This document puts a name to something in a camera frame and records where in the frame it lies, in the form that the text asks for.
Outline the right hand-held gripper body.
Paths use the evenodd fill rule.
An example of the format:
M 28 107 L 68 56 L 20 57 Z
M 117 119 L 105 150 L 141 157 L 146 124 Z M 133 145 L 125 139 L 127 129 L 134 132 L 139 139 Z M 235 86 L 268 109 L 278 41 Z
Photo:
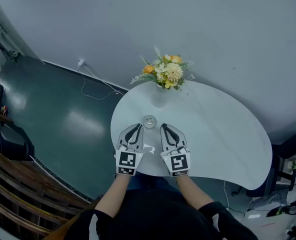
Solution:
M 188 176 L 191 169 L 191 153 L 184 145 L 160 154 L 170 177 Z

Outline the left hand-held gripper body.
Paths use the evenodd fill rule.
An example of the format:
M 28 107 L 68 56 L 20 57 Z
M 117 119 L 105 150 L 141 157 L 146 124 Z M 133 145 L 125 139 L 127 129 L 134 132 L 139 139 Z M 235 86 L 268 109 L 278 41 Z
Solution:
M 134 176 L 143 157 L 143 144 L 118 144 L 114 153 L 115 173 Z

